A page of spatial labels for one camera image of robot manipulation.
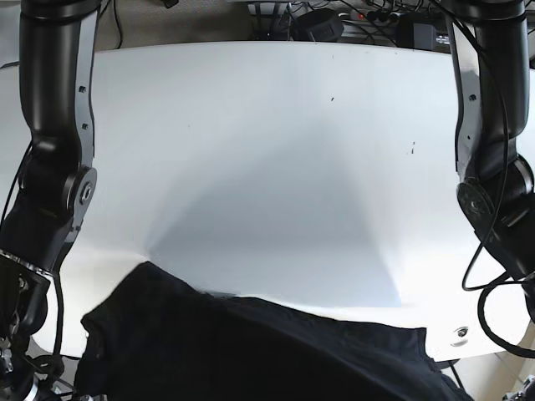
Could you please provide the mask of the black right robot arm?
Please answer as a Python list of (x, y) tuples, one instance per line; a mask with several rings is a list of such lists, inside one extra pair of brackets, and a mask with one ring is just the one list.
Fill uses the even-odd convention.
[(1, 397), (55, 400), (63, 334), (49, 355), (28, 356), (49, 290), (92, 201), (97, 172), (91, 84), (98, 1), (24, 1), (19, 93), (31, 141), (1, 217)]

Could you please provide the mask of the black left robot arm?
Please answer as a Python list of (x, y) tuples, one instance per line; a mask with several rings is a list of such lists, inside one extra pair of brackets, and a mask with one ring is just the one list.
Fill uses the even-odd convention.
[(519, 286), (534, 314), (534, 172), (517, 151), (527, 125), (530, 65), (527, 11), (523, 1), (438, 1), (450, 37), (458, 116), (455, 161), (458, 204), (480, 242), (470, 271), (487, 251), (504, 272), (470, 286), (479, 292), (482, 331), (509, 353), (533, 358), (534, 351), (495, 334), (485, 316), (488, 296)]

